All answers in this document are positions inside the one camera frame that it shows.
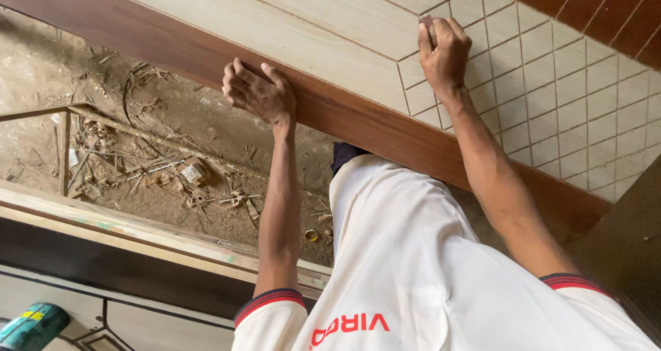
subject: man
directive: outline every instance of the man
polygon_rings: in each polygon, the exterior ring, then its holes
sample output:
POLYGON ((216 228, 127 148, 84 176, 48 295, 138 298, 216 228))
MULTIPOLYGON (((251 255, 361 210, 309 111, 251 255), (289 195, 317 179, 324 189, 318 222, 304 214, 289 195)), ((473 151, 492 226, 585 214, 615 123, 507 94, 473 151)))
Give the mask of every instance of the man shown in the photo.
POLYGON ((450 114, 471 187, 518 264, 478 242, 442 182, 373 154, 336 158, 335 268, 308 316, 296 291, 295 97, 275 68, 262 65, 270 84, 237 59, 225 69, 225 96, 273 124, 275 149, 257 284, 235 318, 233 349, 657 350, 553 240, 463 83, 470 38, 452 18, 433 24, 438 47, 421 25, 420 63, 450 114))

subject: white t-shirt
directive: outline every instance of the white t-shirt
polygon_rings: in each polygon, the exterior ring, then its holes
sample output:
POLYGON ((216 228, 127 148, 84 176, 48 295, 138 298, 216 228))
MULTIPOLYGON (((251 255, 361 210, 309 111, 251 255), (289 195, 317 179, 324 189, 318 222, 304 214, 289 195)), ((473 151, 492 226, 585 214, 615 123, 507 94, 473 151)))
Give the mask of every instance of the white t-shirt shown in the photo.
POLYGON ((330 202, 336 263, 314 309, 293 289, 254 298, 233 350, 658 350, 589 280, 539 279, 480 244, 429 176, 359 156, 330 202))

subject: plywood board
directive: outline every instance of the plywood board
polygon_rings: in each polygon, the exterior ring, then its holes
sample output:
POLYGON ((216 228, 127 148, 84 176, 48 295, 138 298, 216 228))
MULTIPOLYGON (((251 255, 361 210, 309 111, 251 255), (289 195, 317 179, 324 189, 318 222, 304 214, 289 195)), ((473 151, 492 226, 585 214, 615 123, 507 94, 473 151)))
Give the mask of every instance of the plywood board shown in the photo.
POLYGON ((258 0, 134 0, 394 110, 397 64, 258 0))
POLYGON ((400 60, 418 50, 418 17, 384 0, 261 0, 400 60))

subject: wooden frame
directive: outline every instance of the wooden frame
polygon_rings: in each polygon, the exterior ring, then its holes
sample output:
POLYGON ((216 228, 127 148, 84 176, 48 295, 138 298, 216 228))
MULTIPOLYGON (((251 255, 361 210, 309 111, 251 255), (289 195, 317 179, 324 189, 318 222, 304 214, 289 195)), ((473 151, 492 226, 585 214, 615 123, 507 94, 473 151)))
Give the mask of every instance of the wooden frame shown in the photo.
MULTIPOLYGON (((0 0, 65 31, 220 90, 224 66, 239 57, 253 72, 267 61, 283 71, 300 123, 455 186, 470 189, 454 136, 206 33, 131 0, 0 0)), ((583 232, 612 204, 515 163, 550 225, 583 232)))
MULTIPOLYGON (((68 152, 71 114, 74 113, 154 143, 169 146, 184 154, 192 154, 216 164, 224 164, 242 174, 260 179, 265 177, 253 169, 122 125, 90 111, 82 110, 81 107, 88 107, 88 105, 76 103, 0 115, 0 122, 2 122, 15 118, 59 113, 62 120, 58 148, 60 157, 64 159, 64 161, 62 159, 60 161, 60 195, 46 194, 0 180, 0 217, 138 252, 228 278, 256 283, 259 257, 255 248, 63 197, 67 194, 69 182, 68 152)), ((299 290, 307 298, 318 299, 333 270, 304 260, 299 260, 297 266, 299 290)))

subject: fingers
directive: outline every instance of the fingers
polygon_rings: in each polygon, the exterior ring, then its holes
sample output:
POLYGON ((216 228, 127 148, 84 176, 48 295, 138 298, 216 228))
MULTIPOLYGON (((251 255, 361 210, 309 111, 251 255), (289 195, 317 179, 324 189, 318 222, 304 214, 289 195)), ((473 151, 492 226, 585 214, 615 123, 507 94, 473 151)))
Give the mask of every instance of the fingers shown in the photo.
POLYGON ((234 70, 234 64, 230 63, 225 67, 225 76, 223 76, 223 85, 233 87, 240 92, 247 94, 250 92, 250 87, 241 78, 237 77, 234 70))
POLYGON ((264 81, 261 77, 247 70, 238 58, 234 59, 234 70, 236 71, 237 76, 248 83, 248 85, 256 85, 261 81, 264 81))
POLYGON ((262 63, 262 71, 264 71, 264 73, 271 79, 271 81, 273 81, 278 89, 285 90, 289 88, 289 81, 287 81, 287 79, 282 76, 277 68, 267 63, 262 63))
POLYGON ((429 30, 424 23, 420 23, 418 48, 420 49, 420 56, 424 56, 425 58, 432 53, 432 39, 430 38, 429 30))
POLYGON ((461 40, 461 42, 470 42, 471 44, 473 43, 471 38, 468 37, 466 32, 463 30, 463 27, 460 26, 454 18, 448 18, 448 24, 450 25, 450 28, 452 28, 452 31, 457 36, 457 38, 461 40))
POLYGON ((448 21, 443 18, 434 18, 432 21, 434 22, 436 40, 438 41, 438 44, 448 44, 448 41, 451 41, 454 37, 454 32, 452 31, 452 27, 450 27, 448 21))

